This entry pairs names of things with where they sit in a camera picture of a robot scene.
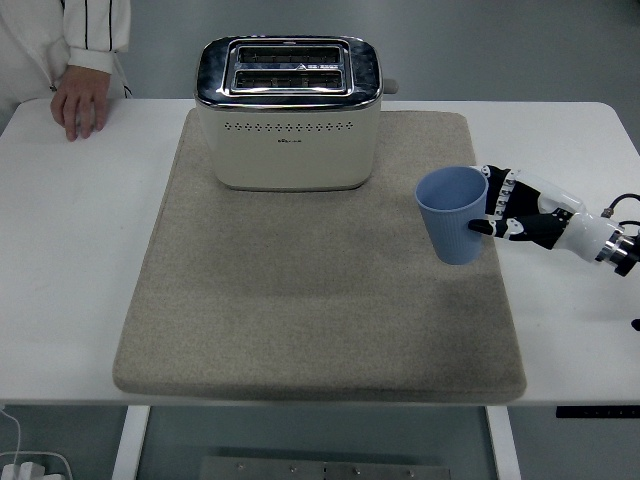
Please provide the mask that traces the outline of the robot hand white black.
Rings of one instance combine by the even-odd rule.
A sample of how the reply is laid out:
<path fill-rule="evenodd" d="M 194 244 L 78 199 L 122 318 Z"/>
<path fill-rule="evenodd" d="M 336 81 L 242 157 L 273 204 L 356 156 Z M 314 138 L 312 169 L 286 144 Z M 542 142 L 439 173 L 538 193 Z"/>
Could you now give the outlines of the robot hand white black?
<path fill-rule="evenodd" d="M 622 245 L 621 227 L 589 213 L 582 200 L 565 190 L 523 170 L 483 165 L 478 171 L 488 181 L 485 216 L 471 220 L 470 230 L 568 250 L 588 262 L 611 262 Z"/>

